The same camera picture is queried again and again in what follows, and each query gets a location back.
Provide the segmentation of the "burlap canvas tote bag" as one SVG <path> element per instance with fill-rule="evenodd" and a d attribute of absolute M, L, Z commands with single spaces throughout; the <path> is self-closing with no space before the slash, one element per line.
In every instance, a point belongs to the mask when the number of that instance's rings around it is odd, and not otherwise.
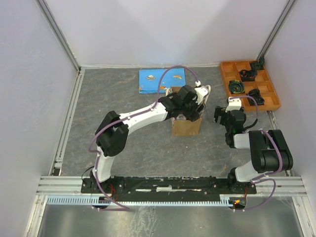
<path fill-rule="evenodd" d="M 211 92 L 211 86 L 206 85 L 206 87 L 210 90 Z M 177 92 L 180 89 L 180 87 L 170 87 L 166 90 L 165 95 L 169 95 L 172 92 Z M 203 101 L 205 105 L 207 104 L 208 97 Z M 176 120 L 176 118 L 171 119 L 171 133 L 172 136 L 191 136 L 191 135 L 198 135 L 200 125 L 202 122 L 202 115 L 196 120 L 196 121 L 180 121 Z"/>

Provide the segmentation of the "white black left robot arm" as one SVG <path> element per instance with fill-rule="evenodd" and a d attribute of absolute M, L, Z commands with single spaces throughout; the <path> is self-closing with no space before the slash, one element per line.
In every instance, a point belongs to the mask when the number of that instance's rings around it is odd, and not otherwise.
<path fill-rule="evenodd" d="M 109 178 L 115 156 L 125 148 L 128 136 L 134 131 L 155 122 L 175 119 L 178 116 L 190 122 L 200 119 L 210 94 L 210 85 L 185 85 L 177 92 L 159 98 L 153 104 L 136 111 L 118 114 L 110 111 L 96 130 L 92 143 L 96 143 L 97 161 L 93 169 L 92 187 L 100 193 L 109 188 Z"/>

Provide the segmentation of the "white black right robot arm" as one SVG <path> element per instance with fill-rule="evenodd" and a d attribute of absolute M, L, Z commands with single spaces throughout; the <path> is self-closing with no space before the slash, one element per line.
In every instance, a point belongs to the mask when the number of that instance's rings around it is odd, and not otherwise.
<path fill-rule="evenodd" d="M 249 131 L 244 127 L 246 114 L 243 108 L 229 110 L 217 106 L 214 121 L 225 127 L 225 141 L 230 148 L 250 150 L 250 161 L 231 169 L 228 174 L 226 183 L 230 192 L 240 192 L 245 182 L 292 169 L 293 157 L 281 130 Z"/>

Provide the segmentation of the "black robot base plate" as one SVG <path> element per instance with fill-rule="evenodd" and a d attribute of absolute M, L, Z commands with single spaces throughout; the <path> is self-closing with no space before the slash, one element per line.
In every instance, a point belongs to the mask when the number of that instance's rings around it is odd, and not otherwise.
<path fill-rule="evenodd" d="M 206 177 L 122 177 L 100 183 L 116 201 L 219 201 L 220 195 L 256 194 L 250 182 L 230 183 L 228 178 Z"/>

